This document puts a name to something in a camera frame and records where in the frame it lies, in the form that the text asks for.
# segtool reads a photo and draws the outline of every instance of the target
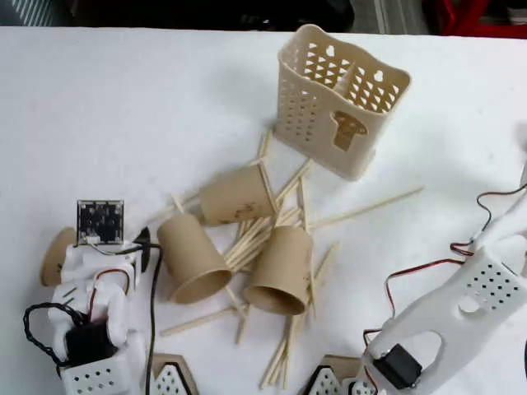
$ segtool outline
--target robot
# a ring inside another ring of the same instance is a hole
[[[159,249],[152,283],[153,322],[162,249],[150,242],[148,228],[133,242],[124,240],[123,234],[124,202],[77,203],[77,230],[66,228],[56,236],[41,267],[41,283],[55,287],[53,298],[28,308],[26,336],[53,359],[67,395],[191,394],[181,359],[170,363],[165,355],[167,363],[157,369],[158,379],[154,379],[155,333],[147,348],[133,322],[130,301],[147,269],[151,249]],[[51,347],[36,340],[31,331],[30,314],[36,309],[48,310],[54,333]]]
[[[489,193],[523,193],[506,214],[494,221],[478,199],[489,218],[482,231],[467,243],[471,249],[465,254],[466,261],[443,286],[415,300],[384,324],[362,357],[369,375],[366,381],[390,394],[433,393],[477,356],[494,331],[525,304],[526,177],[524,171],[522,186],[515,191]],[[503,243],[507,243],[506,256],[500,249]],[[461,307],[467,297],[477,305],[475,310]],[[428,331],[439,335],[441,345],[434,361],[422,369],[399,342]]]

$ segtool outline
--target beige plastic basket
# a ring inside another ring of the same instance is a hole
[[[276,137],[346,179],[360,178],[410,76],[315,25],[302,26],[278,61]]]

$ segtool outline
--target black cable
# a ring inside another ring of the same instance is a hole
[[[81,327],[86,324],[87,322],[87,316],[79,311],[76,311],[72,309],[71,307],[60,304],[60,303],[52,303],[52,302],[44,302],[39,304],[33,304],[32,306],[28,307],[26,311],[24,312],[24,333],[26,334],[26,338],[29,342],[33,343],[35,346],[39,347],[43,352],[45,352],[48,356],[51,357],[53,362],[57,365],[57,367],[64,367],[68,366],[68,361],[61,361],[55,352],[53,351],[53,347],[47,347],[38,340],[35,339],[33,336],[33,333],[31,333],[30,329],[30,315],[33,311],[37,309],[59,309],[69,315],[73,321],[73,324],[76,327]]]
[[[480,206],[483,210],[485,210],[488,214],[488,218],[487,218],[487,222],[485,222],[485,225],[483,225],[483,228],[481,229],[481,231],[485,231],[485,229],[487,229],[487,226],[488,224],[491,223],[492,221],[492,213],[491,211],[488,209],[487,206],[485,206],[483,203],[481,203],[480,199],[485,197],[485,196],[490,196],[490,195],[493,195],[493,196],[508,196],[508,195],[514,195],[515,193],[518,193],[519,191],[522,191],[523,189],[527,188],[527,184],[523,184],[522,186],[520,186],[519,188],[515,189],[514,191],[510,191],[510,192],[485,192],[485,193],[481,193],[478,195],[478,197],[476,198],[476,203],[478,204],[478,206]]]
[[[154,343],[156,342],[156,314],[154,311],[154,299],[156,296],[156,286],[157,278],[159,277],[159,271],[161,269],[161,262],[163,261],[163,248],[159,244],[144,243],[144,247],[151,249],[158,249],[159,256],[157,257],[156,267],[154,268],[154,276],[152,278],[152,291],[150,293],[150,326],[151,326],[151,335],[150,335],[150,350],[148,351],[148,360],[147,360],[147,381],[145,383],[145,393],[150,395],[150,375],[152,370],[152,358],[154,356]]]

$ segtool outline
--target white table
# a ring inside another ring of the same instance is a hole
[[[168,192],[197,188],[216,172],[254,158],[275,116],[276,55],[289,36],[0,29],[0,392],[60,393],[52,361],[26,341],[21,318],[27,305],[50,297],[51,290],[38,281],[40,260],[56,232],[74,225],[76,200],[122,198],[126,223],[136,225],[167,204]],[[419,184],[426,189],[314,232],[316,258],[335,240],[343,247],[319,292],[318,320],[294,348],[290,385],[283,393],[296,393],[326,353],[360,355],[362,329],[388,318],[385,277],[450,256],[448,244],[466,240],[486,219],[476,195],[515,188],[525,159],[516,136],[527,133],[527,42],[342,37],[407,70],[413,84],[359,182],[314,167],[312,216],[361,207]],[[273,141],[268,165],[273,188],[303,160]],[[501,202],[493,207],[499,210]],[[226,247],[234,229],[211,230],[218,248]],[[399,311],[453,271],[440,267],[394,281]],[[149,278],[137,300],[147,334]],[[242,281],[236,278],[233,287],[240,289]],[[163,269],[159,329],[229,303],[221,293],[192,306],[168,304],[169,284]],[[48,341],[44,316],[35,322]],[[283,318],[255,310],[241,346],[233,343],[237,323],[232,316],[159,338],[156,350],[183,354],[202,394],[256,393]],[[524,393],[526,328],[527,309],[522,309],[437,393],[494,394],[504,388]],[[430,351],[426,338],[417,343],[419,350]]]

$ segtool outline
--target kraft paper cup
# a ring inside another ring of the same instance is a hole
[[[244,297],[271,313],[302,314],[308,301],[312,248],[313,241],[302,228],[275,228],[244,288]]]
[[[274,216],[277,212],[262,164],[244,167],[201,188],[199,201],[209,225]]]
[[[170,299],[190,304],[203,300],[227,285],[232,273],[198,220],[173,216],[157,231],[165,263],[174,282]]]
[[[60,272],[66,259],[68,245],[75,244],[76,233],[73,228],[64,228],[49,245],[40,266],[40,283],[43,286],[57,286],[62,282]]]

